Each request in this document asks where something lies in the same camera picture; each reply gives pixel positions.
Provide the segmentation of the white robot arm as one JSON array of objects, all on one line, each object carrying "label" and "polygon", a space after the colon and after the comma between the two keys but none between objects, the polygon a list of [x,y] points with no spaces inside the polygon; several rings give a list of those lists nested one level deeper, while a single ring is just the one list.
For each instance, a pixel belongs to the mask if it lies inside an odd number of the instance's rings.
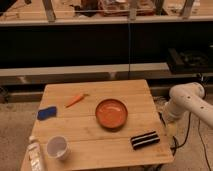
[{"label": "white robot arm", "polygon": [[213,105],[204,100],[205,89],[202,84],[192,82],[175,85],[169,90],[169,97],[163,110],[167,123],[178,121],[189,111],[213,128]]}]

